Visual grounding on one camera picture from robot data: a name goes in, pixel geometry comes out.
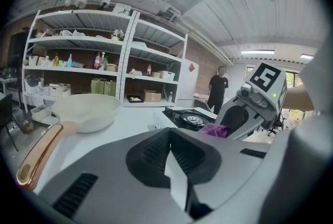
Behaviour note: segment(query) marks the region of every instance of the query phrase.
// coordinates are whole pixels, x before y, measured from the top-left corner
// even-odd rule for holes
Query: purple cloth
[[[220,137],[220,138],[226,138],[229,130],[230,130],[230,128],[228,128],[226,126],[209,123],[206,126],[204,126],[201,130],[199,130],[199,132],[201,134],[211,135],[211,136]]]

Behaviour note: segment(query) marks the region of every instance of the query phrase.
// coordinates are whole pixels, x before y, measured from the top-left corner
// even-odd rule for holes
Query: red sticker
[[[195,70],[196,68],[193,66],[193,63],[189,66],[189,72],[192,72],[193,70]]]

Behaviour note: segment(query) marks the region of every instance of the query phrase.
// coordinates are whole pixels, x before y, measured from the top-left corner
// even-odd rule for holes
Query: wooden pan handle
[[[75,134],[78,125],[75,122],[62,122],[53,125],[26,156],[16,173],[18,184],[28,190],[34,190],[54,148],[61,138]]]

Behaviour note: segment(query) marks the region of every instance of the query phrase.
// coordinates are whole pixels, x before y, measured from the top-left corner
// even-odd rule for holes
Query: shelf
[[[111,32],[121,29],[126,32],[131,17],[99,10],[66,10],[39,15],[36,20],[41,20],[54,30],[99,30]]]
[[[28,40],[50,49],[84,49],[120,54],[123,42],[91,36],[51,36]]]
[[[55,96],[51,96],[51,95],[39,95],[37,93],[31,94],[31,93],[27,93],[27,92],[24,92],[24,95],[32,97],[32,98],[43,99],[43,100],[48,100],[48,101],[56,101],[61,98],[61,97],[55,97]]]
[[[135,42],[133,42],[131,45],[130,56],[163,64],[169,64],[175,61],[182,61],[178,57],[163,53],[161,51],[135,45]]]
[[[172,107],[174,103],[168,102],[166,99],[162,99],[161,102],[143,102],[143,103],[130,103],[127,98],[124,98],[123,107]]]
[[[88,74],[98,74],[106,76],[117,76],[117,72],[88,69],[88,68],[68,68],[68,67],[47,67],[47,66],[23,66],[24,69],[32,70],[52,70],[52,71],[66,71],[66,72],[77,72],[77,73],[88,73]]]
[[[126,74],[126,78],[131,79],[131,76],[129,73]],[[165,80],[165,79],[153,78],[153,77],[148,77],[148,76],[140,76],[140,75],[135,75],[134,80],[149,80],[149,81],[157,81],[157,82],[170,83],[170,84],[176,84],[176,85],[178,84],[178,81]]]
[[[153,23],[139,19],[136,25],[134,38],[155,43],[164,47],[172,47],[185,38]]]

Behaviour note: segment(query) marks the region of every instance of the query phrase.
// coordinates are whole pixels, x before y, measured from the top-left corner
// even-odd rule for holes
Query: white metal shelving unit
[[[172,67],[173,63],[182,63],[185,57],[187,35],[181,37],[165,28],[148,21],[141,20],[140,13],[133,11],[131,16],[124,14],[115,14],[108,11],[99,10],[66,10],[41,15],[41,12],[35,16],[31,25],[27,42],[25,44],[23,59],[26,59],[27,53],[35,46],[41,45],[47,49],[82,49],[84,51],[96,51],[114,53],[120,55],[119,66],[117,72],[85,69],[85,68],[68,68],[68,67],[48,67],[48,66],[22,66],[22,89],[23,102],[25,110],[27,104],[25,96],[41,98],[44,100],[55,101],[57,97],[39,96],[38,94],[28,94],[24,89],[24,75],[26,70],[52,70],[62,72],[90,73],[106,76],[114,76],[117,78],[116,97],[120,99],[123,106],[129,107],[157,107],[157,106],[174,106],[177,100],[177,92],[173,97],[173,102],[167,101],[167,95],[163,87],[163,98],[160,103],[138,103],[132,104],[124,99],[124,91],[126,79],[131,76],[126,73],[128,60],[130,57],[149,60],[151,62],[166,65],[167,69]],[[102,32],[111,32],[114,29],[122,29],[125,32],[124,40],[113,41],[108,38],[92,37],[92,36],[49,36],[43,38],[31,38],[32,30],[37,21],[42,21],[47,24],[52,30],[94,30]],[[135,41],[151,42],[155,45],[169,49],[169,53],[164,53],[147,47],[142,47]],[[184,43],[184,48],[181,56],[175,57],[170,54],[171,48],[180,43]],[[177,89],[178,82],[176,80],[163,80],[147,76],[135,76],[135,80],[145,80],[161,82],[164,86],[171,84]]]

